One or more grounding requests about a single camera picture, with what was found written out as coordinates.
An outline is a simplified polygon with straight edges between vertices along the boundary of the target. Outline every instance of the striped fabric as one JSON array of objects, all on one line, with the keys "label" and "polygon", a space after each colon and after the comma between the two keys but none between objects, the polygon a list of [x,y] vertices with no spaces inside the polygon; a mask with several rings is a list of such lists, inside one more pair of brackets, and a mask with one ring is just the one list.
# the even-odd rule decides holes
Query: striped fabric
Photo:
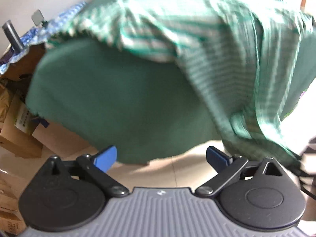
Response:
[{"label": "striped fabric", "polygon": [[175,61],[230,153],[289,165],[297,157],[283,143],[279,115],[311,32],[311,17],[281,0],[115,0],[77,15],[50,45],[88,35],[148,60]]}]

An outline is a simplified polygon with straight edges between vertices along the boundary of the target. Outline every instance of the screw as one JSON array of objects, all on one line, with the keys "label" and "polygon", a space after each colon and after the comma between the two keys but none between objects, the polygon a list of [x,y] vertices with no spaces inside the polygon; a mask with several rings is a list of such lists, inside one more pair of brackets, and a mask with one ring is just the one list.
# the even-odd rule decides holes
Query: screw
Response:
[{"label": "screw", "polygon": [[242,157],[241,155],[235,154],[235,155],[233,155],[233,161],[235,161],[235,160],[237,160],[237,159],[239,159],[241,157]]},{"label": "screw", "polygon": [[123,186],[113,186],[111,188],[111,191],[113,192],[113,194],[119,195],[119,196],[127,193],[127,189]]},{"label": "screw", "polygon": [[200,186],[195,192],[201,196],[209,196],[214,190],[209,186]]}]

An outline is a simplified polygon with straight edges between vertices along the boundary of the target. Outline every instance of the gray plastic base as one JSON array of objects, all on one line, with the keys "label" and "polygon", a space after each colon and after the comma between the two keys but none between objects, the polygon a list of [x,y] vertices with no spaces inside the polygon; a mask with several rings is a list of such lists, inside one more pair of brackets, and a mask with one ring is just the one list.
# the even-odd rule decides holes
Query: gray plastic base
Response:
[{"label": "gray plastic base", "polygon": [[189,188],[135,188],[133,193],[125,198],[111,199],[104,211],[83,227],[59,233],[27,228],[19,235],[19,237],[269,236],[307,237],[297,227],[278,232],[245,229],[227,219],[213,200],[195,197]]}]

